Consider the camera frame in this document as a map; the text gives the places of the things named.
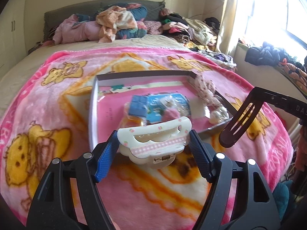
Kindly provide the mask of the person's left hand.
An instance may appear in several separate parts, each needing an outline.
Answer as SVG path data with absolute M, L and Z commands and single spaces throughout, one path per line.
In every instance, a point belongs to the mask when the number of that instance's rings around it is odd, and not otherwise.
M 116 222 L 112 221 L 112 223 L 113 223 L 116 230 L 120 230 L 120 227 Z

